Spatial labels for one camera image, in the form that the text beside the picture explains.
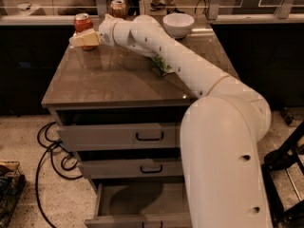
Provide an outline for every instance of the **concrete floor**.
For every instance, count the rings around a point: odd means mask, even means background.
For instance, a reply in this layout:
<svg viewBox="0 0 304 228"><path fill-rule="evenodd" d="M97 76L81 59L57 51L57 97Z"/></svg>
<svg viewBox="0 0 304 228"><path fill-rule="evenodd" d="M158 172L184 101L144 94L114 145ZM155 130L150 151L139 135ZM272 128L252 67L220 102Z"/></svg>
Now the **concrete floor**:
<svg viewBox="0 0 304 228"><path fill-rule="evenodd" d="M30 0L18 0L18 3ZM195 5L199 0L176 0L178 8L186 13L194 13ZM141 1L142 14L165 14L165 10L150 12L151 0ZM47 13L55 13L54 9L46 9ZM45 152L37 140L37 133L45 124L53 122L50 115L46 116L0 116L0 160L18 161L26 176L27 184L18 202L9 228L49 227L41 216L35 199L35 174L38 162ZM289 127L278 112L273 112L272 125L268 134L258 144L261 162L264 156L278 149L295 130ZM49 137L58 139L56 125L50 129ZM59 166L60 160L66 153L55 155L55 163ZM304 180L302 174L295 167L291 174L298 187L299 194L304 197ZM72 177L78 176L78 170L68 173ZM286 173L279 171L274 176L277 190L286 209L298 203L298 197L291 186ZM47 217L56 227L85 227L84 220L94 215L96 194L89 182L85 179L63 180L51 168L50 158L47 156L39 179L39 192L42 207Z"/></svg>

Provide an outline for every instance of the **green object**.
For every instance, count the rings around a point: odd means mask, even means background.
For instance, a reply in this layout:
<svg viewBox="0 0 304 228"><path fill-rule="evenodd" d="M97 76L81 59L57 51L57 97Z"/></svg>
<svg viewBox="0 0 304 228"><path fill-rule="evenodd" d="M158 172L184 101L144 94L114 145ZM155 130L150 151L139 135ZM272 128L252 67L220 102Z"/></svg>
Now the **green object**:
<svg viewBox="0 0 304 228"><path fill-rule="evenodd" d="M152 61L157 65L161 76L174 72L170 65L168 65L161 56L151 57Z"/></svg>

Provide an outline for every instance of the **red can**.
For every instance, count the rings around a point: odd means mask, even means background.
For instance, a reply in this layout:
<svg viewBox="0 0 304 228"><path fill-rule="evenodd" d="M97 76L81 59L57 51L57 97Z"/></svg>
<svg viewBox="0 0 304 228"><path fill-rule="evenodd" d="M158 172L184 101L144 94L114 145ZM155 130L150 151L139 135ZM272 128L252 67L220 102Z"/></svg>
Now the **red can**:
<svg viewBox="0 0 304 228"><path fill-rule="evenodd" d="M74 26L76 33L80 33L94 27L93 21L87 13L76 14L74 18ZM83 46L83 50L92 50L94 48L96 48L96 46Z"/></svg>

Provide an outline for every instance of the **cabinet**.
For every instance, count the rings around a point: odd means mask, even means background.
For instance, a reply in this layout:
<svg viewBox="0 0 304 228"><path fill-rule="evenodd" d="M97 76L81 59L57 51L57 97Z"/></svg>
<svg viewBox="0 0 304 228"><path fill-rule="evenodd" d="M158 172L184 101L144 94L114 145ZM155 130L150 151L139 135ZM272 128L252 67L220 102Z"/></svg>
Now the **cabinet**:
<svg viewBox="0 0 304 228"><path fill-rule="evenodd" d="M180 125L196 98L121 47L69 47L42 105L97 193L87 227L191 227Z"/></svg>

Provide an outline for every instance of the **black panel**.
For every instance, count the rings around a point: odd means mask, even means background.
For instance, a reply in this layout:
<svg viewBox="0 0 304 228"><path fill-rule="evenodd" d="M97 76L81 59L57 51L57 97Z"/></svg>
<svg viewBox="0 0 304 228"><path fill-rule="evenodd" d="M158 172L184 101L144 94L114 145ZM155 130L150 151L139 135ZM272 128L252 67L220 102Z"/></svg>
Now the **black panel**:
<svg viewBox="0 0 304 228"><path fill-rule="evenodd" d="M41 101L73 32L73 25L0 27L0 114L48 113Z"/></svg>
<svg viewBox="0 0 304 228"><path fill-rule="evenodd" d="M304 25L212 25L240 80L272 109L304 106Z"/></svg>

